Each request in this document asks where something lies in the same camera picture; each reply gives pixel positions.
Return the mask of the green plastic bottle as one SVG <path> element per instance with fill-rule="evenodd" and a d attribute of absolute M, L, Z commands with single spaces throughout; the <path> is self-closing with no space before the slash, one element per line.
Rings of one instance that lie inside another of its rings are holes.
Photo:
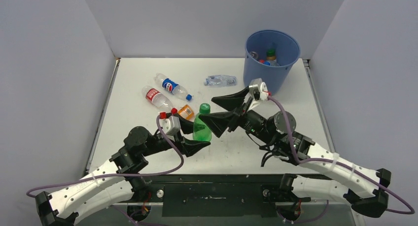
<path fill-rule="evenodd" d="M 195 117 L 193 125 L 193 139 L 198 141 L 210 142 L 212 139 L 212 132 L 210 128 L 201 120 L 202 114 L 210 113 L 210 105 L 208 103 L 202 103 L 199 107 L 199 112 Z"/>

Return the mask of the orange juice bottle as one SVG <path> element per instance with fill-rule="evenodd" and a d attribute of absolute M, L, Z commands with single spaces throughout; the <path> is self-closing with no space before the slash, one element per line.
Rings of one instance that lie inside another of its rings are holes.
<path fill-rule="evenodd" d="M 195 113 L 193 109 L 188 105 L 184 105 L 182 108 L 178 110 L 178 114 L 186 120 L 193 121 L 195 117 Z"/>

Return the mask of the Starbucks latte bottle green cap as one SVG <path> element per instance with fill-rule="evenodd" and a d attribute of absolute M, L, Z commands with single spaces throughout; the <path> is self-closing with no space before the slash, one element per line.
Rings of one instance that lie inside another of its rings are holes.
<path fill-rule="evenodd" d="M 271 66 L 278 66 L 275 48 L 270 48 L 266 51 L 266 61 L 272 63 Z"/>

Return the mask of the blue plastic bin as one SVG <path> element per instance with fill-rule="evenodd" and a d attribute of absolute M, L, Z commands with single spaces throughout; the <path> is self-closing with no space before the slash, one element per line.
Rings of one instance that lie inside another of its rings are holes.
<path fill-rule="evenodd" d="M 284 32 L 263 30 L 251 34 L 245 43 L 244 84 L 248 86 L 260 78 L 270 93 L 277 93 L 300 54 L 298 42 Z"/>

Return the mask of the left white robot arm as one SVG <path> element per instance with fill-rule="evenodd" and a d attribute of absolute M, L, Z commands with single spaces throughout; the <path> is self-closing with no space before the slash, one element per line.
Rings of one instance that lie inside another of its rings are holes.
<path fill-rule="evenodd" d="M 62 189 L 48 193 L 45 187 L 35 196 L 37 213 L 43 226 L 74 226 L 87 216 L 115 203 L 142 201 L 152 196 L 145 177 L 141 173 L 148 165 L 147 156 L 173 149 L 180 157 L 179 166 L 157 175 L 172 173 L 209 141 L 189 140 L 181 131 L 192 133 L 193 123 L 184 118 L 167 114 L 157 117 L 158 132 L 152 134 L 138 126 L 130 130 L 124 145 L 95 170 L 74 183 L 62 184 Z"/>

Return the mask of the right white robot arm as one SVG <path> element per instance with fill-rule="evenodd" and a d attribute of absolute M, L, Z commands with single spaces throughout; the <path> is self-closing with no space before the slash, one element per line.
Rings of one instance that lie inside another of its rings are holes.
<path fill-rule="evenodd" d="M 200 118 L 217 137 L 226 131 L 242 128 L 249 137 L 259 139 L 262 142 L 259 148 L 266 152 L 262 163 L 277 157 L 283 162 L 324 176 L 323 179 L 296 174 L 283 176 L 279 195 L 284 200 L 332 200 L 371 218 L 378 218 L 388 211 L 390 171 L 361 167 L 338 153 L 326 150 L 297 132 L 295 120 L 282 106 L 278 113 L 269 118 L 264 118 L 254 110 L 262 102 L 271 100 L 272 96 L 266 89 L 246 87 L 235 94 L 213 97 L 212 102 L 223 107 L 224 111 L 203 114 Z"/>

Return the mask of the crushed clear water bottle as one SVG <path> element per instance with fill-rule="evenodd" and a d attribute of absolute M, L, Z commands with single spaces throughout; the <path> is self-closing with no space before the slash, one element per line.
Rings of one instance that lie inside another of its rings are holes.
<path fill-rule="evenodd" d="M 209 87 L 231 87 L 237 85 L 237 78 L 230 75 L 210 75 L 204 79 L 204 85 Z"/>

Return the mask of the clear bottle red label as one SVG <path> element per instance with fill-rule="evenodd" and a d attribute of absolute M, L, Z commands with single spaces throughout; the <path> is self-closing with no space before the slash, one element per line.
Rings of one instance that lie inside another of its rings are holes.
<path fill-rule="evenodd" d="M 175 108 L 168 97 L 152 86 L 144 86 L 141 92 L 142 96 L 161 112 L 170 113 Z"/>

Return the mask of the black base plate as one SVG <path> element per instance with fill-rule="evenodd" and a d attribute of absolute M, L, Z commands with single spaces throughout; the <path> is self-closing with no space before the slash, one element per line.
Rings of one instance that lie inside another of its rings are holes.
<path fill-rule="evenodd" d="M 172 174 L 147 177 L 142 193 L 123 203 L 128 212 L 162 208 L 163 217 L 306 217 L 310 206 L 321 214 L 325 200 L 297 197 L 291 193 L 292 174 Z"/>

